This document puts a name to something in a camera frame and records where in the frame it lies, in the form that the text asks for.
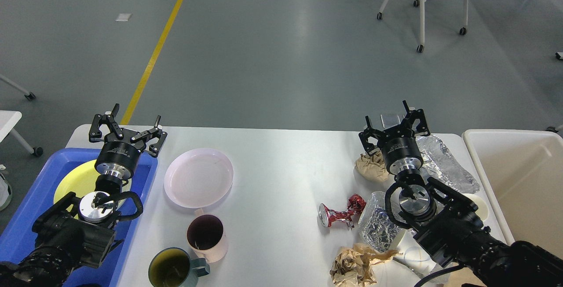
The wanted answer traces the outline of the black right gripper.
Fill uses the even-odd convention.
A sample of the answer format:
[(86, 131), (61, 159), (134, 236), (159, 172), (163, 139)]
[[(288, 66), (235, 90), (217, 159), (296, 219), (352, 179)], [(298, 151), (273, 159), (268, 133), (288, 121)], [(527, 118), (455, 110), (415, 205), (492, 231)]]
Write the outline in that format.
[(367, 155), (374, 155), (380, 148), (386, 170), (391, 175), (398, 175), (404, 170), (418, 170), (424, 164), (420, 149), (416, 142), (417, 136), (431, 135), (423, 109), (411, 108), (406, 100), (402, 101), (406, 114), (398, 128), (394, 129), (394, 139), (382, 143), (387, 138), (384, 131), (375, 129), (369, 116), (365, 116), (366, 128), (358, 133), (358, 138)]

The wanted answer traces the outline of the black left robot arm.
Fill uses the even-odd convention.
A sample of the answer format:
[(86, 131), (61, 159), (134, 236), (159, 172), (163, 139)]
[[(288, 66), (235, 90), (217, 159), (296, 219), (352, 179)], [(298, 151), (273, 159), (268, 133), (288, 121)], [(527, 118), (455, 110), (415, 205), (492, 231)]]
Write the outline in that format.
[(139, 195), (123, 187), (143, 153), (157, 158), (167, 133), (160, 116), (149, 130), (120, 127), (118, 111), (115, 104), (110, 113), (96, 114), (90, 127), (88, 140), (104, 144), (93, 166), (95, 188), (82, 197), (68, 192), (34, 221), (34, 251), (20, 263), (1, 263), (3, 287), (61, 287), (76, 269), (99, 268), (121, 244), (115, 227), (143, 213)]

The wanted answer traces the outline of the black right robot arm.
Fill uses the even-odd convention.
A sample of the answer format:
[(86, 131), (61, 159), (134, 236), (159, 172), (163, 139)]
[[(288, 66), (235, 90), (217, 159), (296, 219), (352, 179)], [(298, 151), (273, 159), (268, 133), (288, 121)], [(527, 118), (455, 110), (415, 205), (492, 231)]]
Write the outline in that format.
[(487, 287), (560, 287), (562, 260), (526, 241), (507, 245), (490, 234), (477, 216), (477, 204), (434, 177), (424, 177), (424, 159), (417, 136), (430, 130), (423, 109), (411, 109), (401, 122), (375, 129), (368, 116), (358, 134), (368, 155), (380, 151), (394, 183), (385, 192), (384, 207), (392, 223), (415, 231), (415, 241), (442, 270), (430, 279), (463, 268), (470, 269)]

